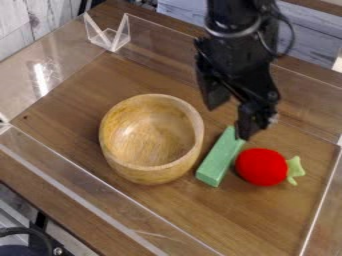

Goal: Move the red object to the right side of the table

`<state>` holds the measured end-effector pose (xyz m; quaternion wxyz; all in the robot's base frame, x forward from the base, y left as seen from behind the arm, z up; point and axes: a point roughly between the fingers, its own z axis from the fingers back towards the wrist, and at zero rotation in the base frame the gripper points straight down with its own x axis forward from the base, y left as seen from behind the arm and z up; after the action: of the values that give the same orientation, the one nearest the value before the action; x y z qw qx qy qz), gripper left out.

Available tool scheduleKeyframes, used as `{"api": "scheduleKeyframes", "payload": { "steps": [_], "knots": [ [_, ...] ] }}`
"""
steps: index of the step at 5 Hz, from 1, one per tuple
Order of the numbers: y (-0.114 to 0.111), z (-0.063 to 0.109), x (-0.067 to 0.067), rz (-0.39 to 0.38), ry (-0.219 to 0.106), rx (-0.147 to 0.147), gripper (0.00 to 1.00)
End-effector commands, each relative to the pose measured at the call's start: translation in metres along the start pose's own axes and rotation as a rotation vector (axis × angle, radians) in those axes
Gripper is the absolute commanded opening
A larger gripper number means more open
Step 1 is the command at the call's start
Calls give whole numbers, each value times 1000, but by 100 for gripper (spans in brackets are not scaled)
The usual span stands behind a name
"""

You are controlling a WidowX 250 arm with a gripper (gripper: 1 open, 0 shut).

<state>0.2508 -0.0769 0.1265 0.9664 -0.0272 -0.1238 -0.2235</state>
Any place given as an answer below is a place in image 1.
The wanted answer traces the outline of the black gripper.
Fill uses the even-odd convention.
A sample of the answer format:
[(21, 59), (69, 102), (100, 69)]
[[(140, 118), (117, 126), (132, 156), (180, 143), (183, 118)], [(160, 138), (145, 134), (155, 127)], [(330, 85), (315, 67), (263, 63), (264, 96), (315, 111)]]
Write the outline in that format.
[(278, 27), (271, 19), (247, 24), (208, 20), (207, 35), (194, 40), (196, 82), (210, 111), (231, 95), (239, 100), (235, 137), (248, 141), (278, 118), (279, 91), (270, 64), (276, 56)]

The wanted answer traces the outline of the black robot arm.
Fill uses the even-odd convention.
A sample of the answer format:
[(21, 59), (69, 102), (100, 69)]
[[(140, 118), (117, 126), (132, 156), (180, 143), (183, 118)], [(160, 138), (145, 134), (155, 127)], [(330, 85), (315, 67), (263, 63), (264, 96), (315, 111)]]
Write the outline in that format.
[(236, 137), (266, 129), (280, 99), (270, 65), (276, 58), (274, 0), (207, 0), (206, 35), (194, 40), (195, 70), (204, 104), (240, 102)]

